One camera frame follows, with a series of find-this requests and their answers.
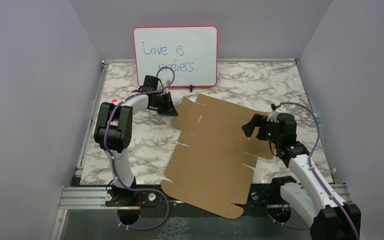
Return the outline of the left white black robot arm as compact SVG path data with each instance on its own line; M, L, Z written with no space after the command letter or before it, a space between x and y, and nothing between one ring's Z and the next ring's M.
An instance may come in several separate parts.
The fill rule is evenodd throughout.
M133 117L144 110L163 116L177 116L168 88L173 79L162 82L157 76L146 75L143 85L118 103L103 102L98 111L94 141L107 155L113 175L110 195L124 205L137 200L133 188L136 178L131 170L127 148L133 136Z

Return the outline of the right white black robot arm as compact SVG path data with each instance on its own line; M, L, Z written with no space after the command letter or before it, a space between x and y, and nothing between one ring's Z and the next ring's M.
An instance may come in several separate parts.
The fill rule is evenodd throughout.
M255 114L241 127L246 137L255 129L256 138L275 148L275 155L299 180L278 177L271 182L269 199L280 204L286 201L306 221L313 240L360 239L361 211L347 203L323 178L311 152L297 140L297 122L289 113Z

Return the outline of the pink framed whiteboard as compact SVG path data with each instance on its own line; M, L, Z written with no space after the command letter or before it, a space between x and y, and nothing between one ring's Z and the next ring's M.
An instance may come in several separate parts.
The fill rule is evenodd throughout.
M149 26L133 30L137 83L146 75L173 80L173 88L210 88L218 82L218 28Z

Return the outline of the brown cardboard box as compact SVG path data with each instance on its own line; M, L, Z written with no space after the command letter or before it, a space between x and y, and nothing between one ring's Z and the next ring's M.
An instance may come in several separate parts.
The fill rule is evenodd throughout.
M204 94L194 101L184 97L177 111L172 125L180 135L160 183L163 192L226 219L240 217L258 158L273 158L267 141L242 130L256 111Z

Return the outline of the aluminium front rail frame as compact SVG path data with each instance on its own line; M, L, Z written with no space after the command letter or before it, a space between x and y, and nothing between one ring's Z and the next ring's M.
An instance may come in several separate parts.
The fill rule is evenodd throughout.
M66 187L53 240L308 240L306 222L289 205L273 201L268 184L252 184L243 215L227 219L144 185L132 204L105 186Z

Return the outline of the green white marker pen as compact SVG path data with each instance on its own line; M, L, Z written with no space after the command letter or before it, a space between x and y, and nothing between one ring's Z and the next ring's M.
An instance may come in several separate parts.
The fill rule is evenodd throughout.
M319 114L318 114L318 113L315 113L314 115L316 116L316 119L317 119L318 125L319 125L320 127L322 127L322 126L323 126L323 121L322 121L322 118L319 116Z

